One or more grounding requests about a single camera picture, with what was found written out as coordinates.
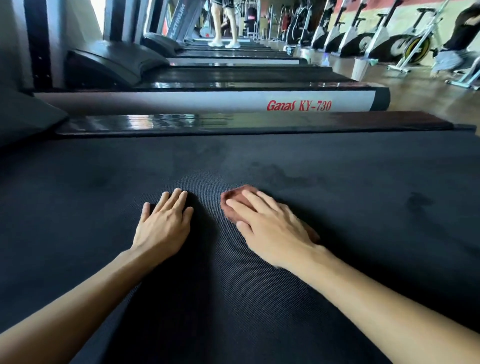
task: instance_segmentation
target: black shorts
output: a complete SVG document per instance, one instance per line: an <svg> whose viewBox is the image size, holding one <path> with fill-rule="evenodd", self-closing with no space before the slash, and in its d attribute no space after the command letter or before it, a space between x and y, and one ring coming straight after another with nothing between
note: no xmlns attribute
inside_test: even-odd
<svg viewBox="0 0 480 364"><path fill-rule="evenodd" d="M218 4L224 8L231 8L233 9L233 0L211 0L211 2L214 2L215 4Z"/></svg>

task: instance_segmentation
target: person standing on treadmill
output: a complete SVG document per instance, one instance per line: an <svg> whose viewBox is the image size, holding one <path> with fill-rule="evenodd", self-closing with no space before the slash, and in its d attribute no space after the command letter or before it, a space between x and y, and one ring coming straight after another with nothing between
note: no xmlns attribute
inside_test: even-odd
<svg viewBox="0 0 480 364"><path fill-rule="evenodd" d="M208 45L211 47L223 47L222 43L222 22L220 21L220 11L225 9L227 17L230 20L230 28L232 31L232 41L228 43L225 48L240 48L240 43L237 40L238 29L235 20L235 11L233 7L233 0L211 0L211 12L213 24L215 26L215 38Z"/></svg>

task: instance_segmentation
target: forearm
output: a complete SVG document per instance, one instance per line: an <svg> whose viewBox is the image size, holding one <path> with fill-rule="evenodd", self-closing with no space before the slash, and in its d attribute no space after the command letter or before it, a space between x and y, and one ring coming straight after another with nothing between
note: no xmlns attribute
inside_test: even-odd
<svg viewBox="0 0 480 364"><path fill-rule="evenodd" d="M478 363L479 334L319 249L309 249L289 270L323 294L393 363Z"/></svg>
<svg viewBox="0 0 480 364"><path fill-rule="evenodd" d="M95 275L0 335L1 364L68 363L147 273L137 252Z"/></svg>

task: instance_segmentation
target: white shoe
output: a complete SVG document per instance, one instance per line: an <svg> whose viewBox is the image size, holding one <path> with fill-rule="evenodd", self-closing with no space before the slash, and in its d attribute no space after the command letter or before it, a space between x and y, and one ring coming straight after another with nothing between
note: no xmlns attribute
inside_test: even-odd
<svg viewBox="0 0 480 364"><path fill-rule="evenodd" d="M223 43L221 40L212 40L211 42L208 42L208 45L211 47L223 47Z"/></svg>
<svg viewBox="0 0 480 364"><path fill-rule="evenodd" d="M228 43L228 44L225 46L225 48L238 49L238 48L240 48L240 43L239 43L239 42L235 42L235 43L230 42L230 43Z"/></svg>

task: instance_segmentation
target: brown floor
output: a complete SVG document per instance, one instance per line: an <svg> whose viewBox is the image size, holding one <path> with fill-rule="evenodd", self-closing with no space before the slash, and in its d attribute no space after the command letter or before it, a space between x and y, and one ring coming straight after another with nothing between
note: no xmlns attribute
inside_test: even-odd
<svg viewBox="0 0 480 364"><path fill-rule="evenodd" d="M282 48L281 44L270 43ZM312 58L312 63L319 64L321 54ZM340 59L330 56L330 66L336 73L351 77L353 59ZM389 110L424 111L444 120L473 124L480 135L480 91L447 85L445 77L430 78L430 68L420 67L409 74L388 71L386 65L369 67L362 81L376 82L390 88L391 103Z"/></svg>

